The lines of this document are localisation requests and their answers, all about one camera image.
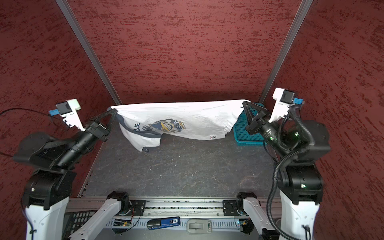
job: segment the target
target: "red textured wall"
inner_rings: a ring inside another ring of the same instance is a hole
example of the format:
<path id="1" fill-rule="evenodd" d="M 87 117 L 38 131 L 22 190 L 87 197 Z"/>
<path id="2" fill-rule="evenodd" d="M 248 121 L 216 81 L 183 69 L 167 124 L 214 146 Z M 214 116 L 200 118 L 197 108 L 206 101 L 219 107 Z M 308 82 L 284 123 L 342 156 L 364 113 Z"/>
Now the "red textured wall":
<path id="1" fill-rule="evenodd" d="M 317 163 L 316 240 L 384 239 L 383 10 L 383 1 L 315 0 L 275 81 L 331 135 Z"/>
<path id="2" fill-rule="evenodd" d="M 54 0 L 1 1 L 0 3 L 0 111 L 30 108 L 47 113 L 55 104 L 77 98 L 80 118 L 99 114 L 112 99 Z M 49 117 L 13 111 L 0 116 L 0 151 L 13 154 L 28 134 L 46 131 L 70 137 Z M 97 150 L 76 166 L 76 196 Z M 24 239 L 26 220 L 20 198 L 32 168 L 0 155 L 0 235 Z"/>
<path id="3" fill-rule="evenodd" d="M 254 99 L 301 0 L 69 0 L 124 104 Z"/>

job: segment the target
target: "blue and yellow logo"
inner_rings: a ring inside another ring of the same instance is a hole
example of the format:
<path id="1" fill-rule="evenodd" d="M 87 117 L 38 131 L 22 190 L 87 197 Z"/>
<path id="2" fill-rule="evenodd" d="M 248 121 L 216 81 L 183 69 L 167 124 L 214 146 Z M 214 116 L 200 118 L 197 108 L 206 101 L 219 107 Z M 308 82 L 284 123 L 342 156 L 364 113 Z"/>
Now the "blue and yellow logo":
<path id="1" fill-rule="evenodd" d="M 181 121 L 175 121 L 173 119 L 165 119 L 161 121 L 154 122 L 153 124 L 150 124 L 151 127 L 154 127 L 156 129 L 159 129 L 163 132 L 181 132 L 183 129 L 185 129 L 185 125 Z"/>

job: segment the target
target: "robotic arm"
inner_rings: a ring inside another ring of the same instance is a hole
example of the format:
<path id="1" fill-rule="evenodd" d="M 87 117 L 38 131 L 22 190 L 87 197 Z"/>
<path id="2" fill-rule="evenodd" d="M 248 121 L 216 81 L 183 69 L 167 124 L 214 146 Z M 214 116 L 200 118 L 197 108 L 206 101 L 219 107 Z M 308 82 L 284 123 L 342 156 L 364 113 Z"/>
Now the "robotic arm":
<path id="1" fill-rule="evenodd" d="M 27 136 L 20 143 L 13 159 L 36 168 L 29 179 L 22 198 L 28 220 L 27 240 L 61 240 L 65 208 L 71 195 L 76 173 L 72 170 L 81 157 L 93 150 L 96 142 L 107 141 L 117 113 L 109 110 L 92 119 L 83 127 L 77 110 L 80 105 L 71 99 L 56 105 L 51 115 L 60 114 L 69 126 L 80 131 L 70 139 L 58 140 L 43 132 Z M 101 120 L 111 116 L 107 125 Z M 125 192 L 112 192 L 104 205 L 70 239 L 95 239 L 106 223 L 117 213 L 131 211 Z"/>
<path id="2" fill-rule="evenodd" d="M 255 196 L 238 196 L 239 207 L 251 217 L 260 239 L 277 236 L 280 240 L 299 240 L 308 239 L 308 235 L 310 239 L 323 197 L 323 179 L 315 161 L 331 150 L 328 144 L 329 133 L 321 123 L 301 120 L 298 110 L 303 100 L 295 96 L 295 92 L 276 88 L 273 94 L 276 103 L 272 114 L 264 107 L 243 102 L 248 121 L 245 127 L 247 132 L 250 135 L 260 133 L 280 156 L 280 161 L 275 163 L 266 214 L 257 204 Z M 252 113 L 251 107 L 258 111 L 256 115 Z M 289 118 L 296 125 L 286 132 L 284 126 Z M 282 202 L 280 227 L 271 214 L 272 199 L 277 188 L 280 189 Z"/>

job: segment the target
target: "plastic basket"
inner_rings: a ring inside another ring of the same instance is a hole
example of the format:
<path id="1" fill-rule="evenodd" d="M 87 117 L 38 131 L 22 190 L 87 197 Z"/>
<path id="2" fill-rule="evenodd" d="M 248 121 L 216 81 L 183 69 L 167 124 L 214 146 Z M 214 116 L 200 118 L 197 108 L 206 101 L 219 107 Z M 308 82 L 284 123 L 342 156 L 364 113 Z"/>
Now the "plastic basket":
<path id="1" fill-rule="evenodd" d="M 251 112 L 255 114 L 257 111 L 251 107 Z M 243 111 L 237 119 L 237 122 L 233 126 L 233 133 L 235 135 L 235 140 L 239 146 L 262 146 L 264 138 L 258 134 L 249 135 L 245 130 L 245 126 L 248 125 L 247 117 Z"/>

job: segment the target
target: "blue connector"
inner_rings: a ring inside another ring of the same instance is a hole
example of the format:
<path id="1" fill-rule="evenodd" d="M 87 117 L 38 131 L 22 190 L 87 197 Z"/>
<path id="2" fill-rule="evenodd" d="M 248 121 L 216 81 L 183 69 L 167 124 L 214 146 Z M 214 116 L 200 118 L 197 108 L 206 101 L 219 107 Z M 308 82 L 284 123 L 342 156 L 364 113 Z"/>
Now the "blue connector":
<path id="1" fill-rule="evenodd" d="M 59 113 L 59 110 L 55 109 L 55 110 L 50 110 L 49 114 L 51 114 L 51 116 L 54 116 L 54 115 L 58 115 L 60 113 Z"/>
<path id="2" fill-rule="evenodd" d="M 304 102 L 304 99 L 302 99 L 302 98 L 294 98 L 293 99 L 293 103 L 294 104 L 302 104 Z"/>

